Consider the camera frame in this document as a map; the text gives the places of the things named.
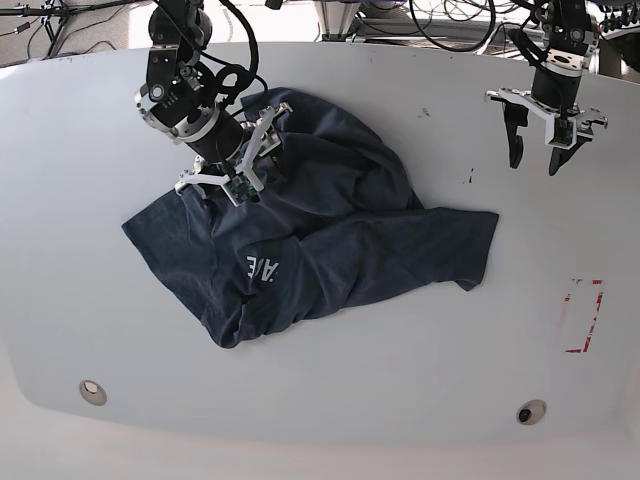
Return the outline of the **right-side robot arm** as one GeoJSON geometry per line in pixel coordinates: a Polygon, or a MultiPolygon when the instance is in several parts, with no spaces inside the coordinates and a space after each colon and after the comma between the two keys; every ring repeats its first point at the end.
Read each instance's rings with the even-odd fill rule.
{"type": "Polygon", "coordinates": [[[205,63],[213,27],[203,2],[160,1],[149,20],[152,47],[135,103],[147,125],[196,154],[192,168],[180,174],[175,192],[189,186],[218,187],[239,206],[263,190],[254,165],[281,146],[274,121],[291,107],[286,102],[270,106],[260,95],[253,101],[260,108],[256,120],[241,122],[228,112],[241,93],[263,79],[251,25],[232,2],[223,5],[247,34],[249,65],[219,60],[221,68],[213,72],[205,63]]]}

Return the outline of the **left-side robot arm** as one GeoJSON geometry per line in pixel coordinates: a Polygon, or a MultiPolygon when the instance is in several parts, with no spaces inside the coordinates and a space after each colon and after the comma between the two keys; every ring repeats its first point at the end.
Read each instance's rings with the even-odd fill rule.
{"type": "Polygon", "coordinates": [[[529,90],[502,87],[485,98],[502,104],[508,141],[509,166],[519,167],[524,140],[518,130],[528,126],[528,115],[544,121],[544,143],[552,148],[549,174],[555,175],[594,138],[593,127],[608,126],[597,108],[583,110],[576,102],[583,73],[599,46],[599,29],[584,1],[536,1],[526,4],[529,19],[542,30],[538,46],[520,26],[507,32],[529,66],[535,69],[529,90]]]}

